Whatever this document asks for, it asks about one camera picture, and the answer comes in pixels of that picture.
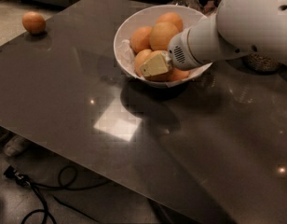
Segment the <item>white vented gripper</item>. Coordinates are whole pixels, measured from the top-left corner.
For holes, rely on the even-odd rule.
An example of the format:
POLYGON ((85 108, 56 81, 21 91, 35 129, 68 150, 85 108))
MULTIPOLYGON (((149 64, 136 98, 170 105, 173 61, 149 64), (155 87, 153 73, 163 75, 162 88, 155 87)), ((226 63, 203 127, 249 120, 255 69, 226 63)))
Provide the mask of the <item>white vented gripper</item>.
POLYGON ((193 28, 186 28, 171 39, 168 52, 151 52, 140 66, 140 71, 144 77, 155 77, 168 74, 172 69, 171 63, 180 70, 198 68, 209 62, 202 57, 202 52, 201 39, 193 28))

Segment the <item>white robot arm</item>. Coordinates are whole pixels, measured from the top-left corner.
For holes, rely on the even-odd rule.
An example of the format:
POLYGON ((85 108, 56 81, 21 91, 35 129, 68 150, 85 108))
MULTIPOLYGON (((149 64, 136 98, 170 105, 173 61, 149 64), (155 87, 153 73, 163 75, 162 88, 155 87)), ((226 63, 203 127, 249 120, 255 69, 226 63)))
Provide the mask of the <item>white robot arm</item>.
POLYGON ((213 15, 175 35, 141 72, 154 77, 253 53, 287 65, 287 0, 221 0, 213 15))

